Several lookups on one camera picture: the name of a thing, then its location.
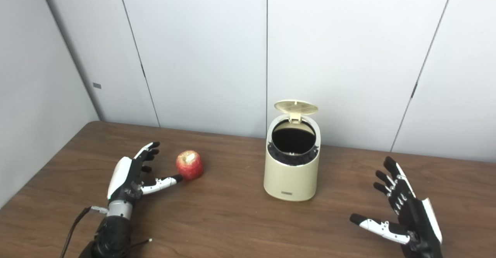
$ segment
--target cable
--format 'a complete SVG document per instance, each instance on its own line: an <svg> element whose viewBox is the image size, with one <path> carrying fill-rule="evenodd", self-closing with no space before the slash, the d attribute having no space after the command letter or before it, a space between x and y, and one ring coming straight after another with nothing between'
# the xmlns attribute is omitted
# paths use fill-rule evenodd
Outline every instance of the cable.
<svg viewBox="0 0 496 258"><path fill-rule="evenodd" d="M76 225L83 218L83 216L85 216L90 210L91 210L91 207L84 208L83 211L74 220L74 223L72 224L72 227L69 230L69 234L67 235L67 239L65 239L64 248L62 249L62 253L60 254L60 258L64 258L65 252L67 251L67 247L69 246L69 242L71 241L72 232L74 232Z"/></svg>
<svg viewBox="0 0 496 258"><path fill-rule="evenodd" d="M148 239L148 240L145 240L145 241L142 241L142 242L139 242L139 243L135 243L135 244L133 244L133 245L130 247L130 249L131 249L131 248L134 248L134 247L137 247L137 246L138 246L138 245L140 245L140 244L146 244L146 243L151 242L151 241L152 241L152 239L150 238L150 239Z"/></svg>

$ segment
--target cream trash can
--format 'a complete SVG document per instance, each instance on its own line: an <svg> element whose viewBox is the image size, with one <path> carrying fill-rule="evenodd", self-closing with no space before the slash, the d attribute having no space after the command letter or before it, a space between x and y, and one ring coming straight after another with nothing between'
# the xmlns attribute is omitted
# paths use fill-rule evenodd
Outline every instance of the cream trash can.
<svg viewBox="0 0 496 258"><path fill-rule="evenodd" d="M282 113L267 132L263 186L269 195L305 201L315 195L319 169L320 129L308 115L319 109L305 101L274 104Z"/></svg>

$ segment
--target apple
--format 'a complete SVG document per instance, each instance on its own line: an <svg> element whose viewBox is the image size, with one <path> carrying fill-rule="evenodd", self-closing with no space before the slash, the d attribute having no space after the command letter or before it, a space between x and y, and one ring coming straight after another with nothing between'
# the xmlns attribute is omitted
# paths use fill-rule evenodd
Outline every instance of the apple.
<svg viewBox="0 0 496 258"><path fill-rule="evenodd" d="M176 158L176 167L185 180L194 180L203 174L203 162L194 150L181 152Z"/></svg>

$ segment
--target robot finger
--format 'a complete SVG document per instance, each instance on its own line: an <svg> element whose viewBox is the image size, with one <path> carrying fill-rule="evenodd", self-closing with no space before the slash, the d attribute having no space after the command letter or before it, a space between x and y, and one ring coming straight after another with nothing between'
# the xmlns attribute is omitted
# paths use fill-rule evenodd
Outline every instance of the robot finger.
<svg viewBox="0 0 496 258"><path fill-rule="evenodd" d="M396 185L393 179L389 175L383 173L382 171L377 170L375 172L375 176L378 177L381 181L383 181L387 187L394 187Z"/></svg>
<svg viewBox="0 0 496 258"><path fill-rule="evenodd" d="M158 154L159 152L160 152L160 150L158 150L158 149L152 149L152 150L150 150L150 151L148 152L148 155L156 155L156 154Z"/></svg>
<svg viewBox="0 0 496 258"><path fill-rule="evenodd" d="M158 146L160 146L160 142L152 142L151 145L150 144L147 145L149 149L156 148Z"/></svg>
<svg viewBox="0 0 496 258"><path fill-rule="evenodd" d="M380 184L379 182L374 182L374 188L384 193L384 195L388 197L391 195L391 190L387 188L384 184Z"/></svg>
<svg viewBox="0 0 496 258"><path fill-rule="evenodd" d="M155 156L153 154L148 154L145 157L144 161L152 161L153 159L155 159Z"/></svg>
<svg viewBox="0 0 496 258"><path fill-rule="evenodd" d="M350 216L350 221L365 230L369 230L393 242L408 244L410 241L406 228L400 224L390 223L389 221L382 222L379 219L367 218L356 213Z"/></svg>
<svg viewBox="0 0 496 258"><path fill-rule="evenodd" d="M398 163L390 156L386 157L386 160L384 161L384 168L391 173L393 180L395 180L398 175L404 175L401 168L399 168Z"/></svg>
<svg viewBox="0 0 496 258"><path fill-rule="evenodd" d="M150 173L152 171L152 168L150 166L147 166L147 165L143 165L141 167L141 171L142 172L145 172L145 173Z"/></svg>

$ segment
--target robotic forearm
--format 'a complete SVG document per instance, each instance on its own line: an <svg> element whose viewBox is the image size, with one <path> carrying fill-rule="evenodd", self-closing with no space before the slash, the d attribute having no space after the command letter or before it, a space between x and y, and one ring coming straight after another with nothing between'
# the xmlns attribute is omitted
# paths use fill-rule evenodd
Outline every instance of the robotic forearm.
<svg viewBox="0 0 496 258"><path fill-rule="evenodd" d="M183 180L181 175L157 178L142 182L141 172L149 173L151 168L143 162L153 160L159 153L154 149L159 142L144 146L131 159L122 157L114 169L108 186L108 211L97 228L94 240L82 251L80 258L124 258L131 248L131 213L143 194L154 193L173 186Z"/></svg>
<svg viewBox="0 0 496 258"><path fill-rule="evenodd" d="M417 199L403 170L391 157L386 158L384 167L392 177L376 171L375 175L386 185L376 182L374 188L388 197L389 205L398 215L398 223L382 222L355 213L350 216L350 221L401 244L407 258L443 258L443 238L430 200Z"/></svg>

